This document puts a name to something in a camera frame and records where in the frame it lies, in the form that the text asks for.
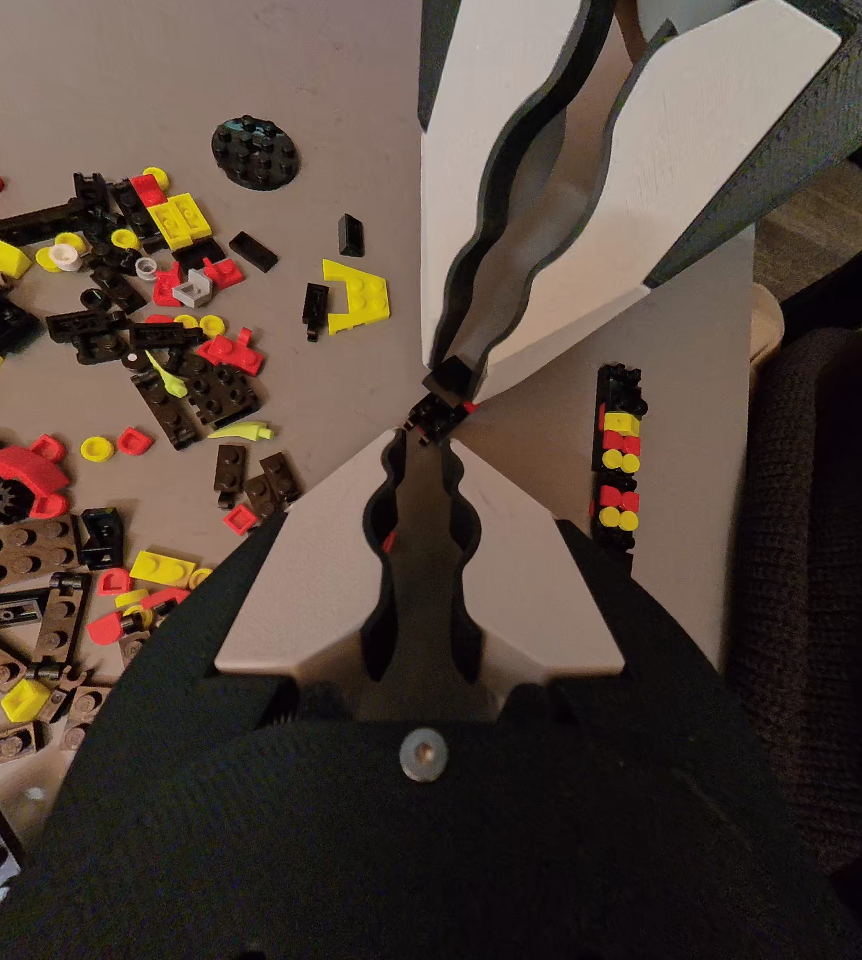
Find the black round lego plate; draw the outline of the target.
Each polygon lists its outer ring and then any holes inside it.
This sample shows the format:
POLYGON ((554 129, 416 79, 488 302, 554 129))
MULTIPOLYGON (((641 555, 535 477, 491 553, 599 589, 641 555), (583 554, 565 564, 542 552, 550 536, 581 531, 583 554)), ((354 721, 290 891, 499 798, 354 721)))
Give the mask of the black round lego plate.
POLYGON ((289 185, 301 157, 292 138, 276 123, 245 114, 222 122, 211 136, 214 162, 237 186, 269 192, 289 185))

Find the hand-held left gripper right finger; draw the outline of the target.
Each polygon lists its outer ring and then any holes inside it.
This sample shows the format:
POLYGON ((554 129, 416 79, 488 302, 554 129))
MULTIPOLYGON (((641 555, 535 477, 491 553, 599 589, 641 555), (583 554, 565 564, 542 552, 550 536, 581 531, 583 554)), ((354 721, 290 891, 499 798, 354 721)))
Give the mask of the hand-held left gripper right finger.
POLYGON ((553 514, 457 440, 441 449, 460 550, 451 655, 485 687, 612 676, 625 659, 553 514))

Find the person's dark knit clothing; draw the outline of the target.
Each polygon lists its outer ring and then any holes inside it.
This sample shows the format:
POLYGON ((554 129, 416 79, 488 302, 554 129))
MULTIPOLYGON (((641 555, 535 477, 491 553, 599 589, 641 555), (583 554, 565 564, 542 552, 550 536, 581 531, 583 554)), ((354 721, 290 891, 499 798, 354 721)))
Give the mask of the person's dark knit clothing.
POLYGON ((757 383, 726 677, 805 846, 862 869, 862 333, 813 330, 757 383))

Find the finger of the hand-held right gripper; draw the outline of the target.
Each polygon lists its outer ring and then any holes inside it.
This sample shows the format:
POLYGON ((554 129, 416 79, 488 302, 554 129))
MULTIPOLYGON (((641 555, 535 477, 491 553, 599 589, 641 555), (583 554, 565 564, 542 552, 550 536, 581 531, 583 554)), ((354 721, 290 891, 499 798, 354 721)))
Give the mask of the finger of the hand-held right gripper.
POLYGON ((615 2, 425 1, 419 63, 423 363, 443 363, 505 233, 531 144, 590 77, 615 2))
POLYGON ((841 41, 789 2, 756 1, 661 44, 617 105, 589 214, 535 266, 473 399, 511 389, 645 298, 646 278, 841 41))

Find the black lego tile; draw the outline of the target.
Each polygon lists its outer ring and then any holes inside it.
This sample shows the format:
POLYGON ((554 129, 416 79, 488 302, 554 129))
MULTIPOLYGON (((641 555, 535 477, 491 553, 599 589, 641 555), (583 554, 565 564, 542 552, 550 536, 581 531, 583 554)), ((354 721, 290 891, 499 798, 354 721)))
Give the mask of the black lego tile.
POLYGON ((280 261, 280 258, 268 246, 258 241, 246 231, 239 231, 228 242, 228 246, 238 257, 262 274, 269 273, 280 261))

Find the yellow wedge lego plate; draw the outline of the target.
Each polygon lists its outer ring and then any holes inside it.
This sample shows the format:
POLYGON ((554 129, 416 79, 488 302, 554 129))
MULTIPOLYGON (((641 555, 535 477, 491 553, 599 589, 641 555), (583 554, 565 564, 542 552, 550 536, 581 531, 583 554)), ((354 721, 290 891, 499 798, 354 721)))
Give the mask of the yellow wedge lego plate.
POLYGON ((325 281, 344 283, 347 298, 346 312, 327 316, 329 335, 370 326, 390 317, 390 300, 384 278, 327 258, 321 260, 321 269, 325 281))

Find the pile of loose lego pieces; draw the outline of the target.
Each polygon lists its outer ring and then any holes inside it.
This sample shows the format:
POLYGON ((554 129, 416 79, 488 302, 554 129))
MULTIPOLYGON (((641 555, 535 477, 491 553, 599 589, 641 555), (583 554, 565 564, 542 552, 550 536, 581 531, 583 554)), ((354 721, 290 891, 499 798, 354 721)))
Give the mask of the pile of loose lego pieces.
MULTIPOLYGON (((95 465, 143 456, 156 439, 187 450, 199 426, 210 434, 257 413, 264 357, 250 330, 232 338, 218 316, 141 315, 147 299, 134 280, 151 284, 153 306, 191 308, 244 280, 195 200, 169 195, 156 167, 73 180, 64 203, 0 218, 0 367, 45 332, 80 366, 125 369, 157 433, 126 426, 117 438, 85 438, 79 456, 95 465), (185 398, 167 393, 146 352, 184 381, 185 398)), ((37 754, 64 716, 59 749, 82 745, 109 692, 76 668, 82 630, 128 666, 211 573, 150 550, 126 561, 120 510, 72 510, 67 455, 52 433, 0 438, 0 767, 37 754)))

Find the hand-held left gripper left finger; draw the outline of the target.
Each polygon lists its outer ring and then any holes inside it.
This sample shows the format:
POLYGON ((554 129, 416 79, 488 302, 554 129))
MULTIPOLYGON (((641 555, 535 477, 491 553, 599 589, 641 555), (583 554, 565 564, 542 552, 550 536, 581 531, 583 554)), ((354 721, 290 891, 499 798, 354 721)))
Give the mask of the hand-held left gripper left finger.
POLYGON ((398 612, 384 551, 398 526, 407 435, 388 430, 288 510, 215 666, 297 683, 378 682, 398 612))

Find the long black lego assembly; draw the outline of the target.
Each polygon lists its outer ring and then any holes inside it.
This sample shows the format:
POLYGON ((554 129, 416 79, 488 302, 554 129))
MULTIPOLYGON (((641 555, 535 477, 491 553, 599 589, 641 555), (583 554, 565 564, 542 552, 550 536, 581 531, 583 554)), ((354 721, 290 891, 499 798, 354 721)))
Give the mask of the long black lego assembly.
POLYGON ((641 370, 614 363, 597 373, 591 459, 590 536, 627 569, 641 518, 641 423, 648 404, 641 370))

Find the small black red lego assembly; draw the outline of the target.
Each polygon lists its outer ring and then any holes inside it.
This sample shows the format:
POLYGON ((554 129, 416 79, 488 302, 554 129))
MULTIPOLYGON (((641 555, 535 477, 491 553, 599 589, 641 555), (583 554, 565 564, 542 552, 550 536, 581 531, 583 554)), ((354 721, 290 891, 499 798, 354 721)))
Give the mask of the small black red lego assembly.
POLYGON ((407 415, 403 429, 416 429, 419 444, 437 444, 477 409, 471 400, 472 369, 457 355, 435 366, 422 380, 427 389, 407 415))

